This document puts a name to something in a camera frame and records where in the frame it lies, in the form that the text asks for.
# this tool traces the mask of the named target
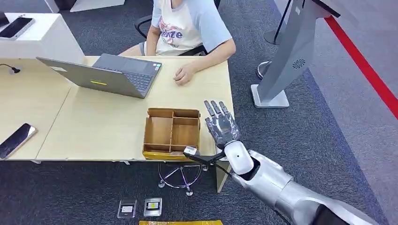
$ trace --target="desk surface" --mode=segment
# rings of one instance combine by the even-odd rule
[[[23,65],[20,73],[10,75],[0,67],[0,142],[22,124],[38,129],[10,160],[36,158],[58,111],[70,89],[70,83],[37,60],[1,60],[9,65]]]
[[[87,57],[87,64],[92,65],[97,58]],[[36,160],[145,160],[142,144],[150,107],[200,110],[200,153],[215,154],[214,141],[205,126],[208,112],[203,101],[223,101],[233,110],[227,62],[199,72],[190,83],[179,87],[172,77],[180,66],[196,57],[141,58],[163,63],[145,99],[72,84]]]

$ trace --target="laptop keyboard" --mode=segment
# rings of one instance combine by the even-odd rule
[[[105,67],[102,67],[101,69],[107,69],[107,70],[123,73],[127,77],[127,79],[140,91],[145,91],[148,88],[148,86],[151,82],[151,79],[152,79],[151,75],[137,74],[137,73],[133,73],[133,72],[126,73],[126,71],[105,68]]]

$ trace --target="white smartphone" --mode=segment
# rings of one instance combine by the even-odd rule
[[[36,128],[27,123],[23,124],[9,138],[0,144],[0,160],[8,158],[35,133],[37,133]]]
[[[33,18],[18,17],[2,31],[0,31],[0,40],[16,40],[23,34],[35,20]]]

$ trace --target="robot finger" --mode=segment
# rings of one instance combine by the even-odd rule
[[[215,117],[215,113],[213,111],[213,108],[211,107],[211,105],[209,104],[209,102],[206,100],[205,101],[205,106],[207,108],[207,111],[209,111],[209,114],[211,117]]]
[[[224,114],[227,115],[229,112],[225,104],[223,102],[219,102],[218,104],[220,104],[221,110],[224,112]]]
[[[214,110],[215,110],[215,113],[216,114],[221,114],[221,110],[220,110],[220,108],[218,107],[218,105],[217,105],[217,103],[215,102],[215,101],[211,101],[211,104],[212,104],[212,106],[213,106],[213,108],[214,108]]]

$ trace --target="laptop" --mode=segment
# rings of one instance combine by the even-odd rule
[[[36,57],[76,85],[135,98],[145,98],[161,63],[102,54],[92,67]]]

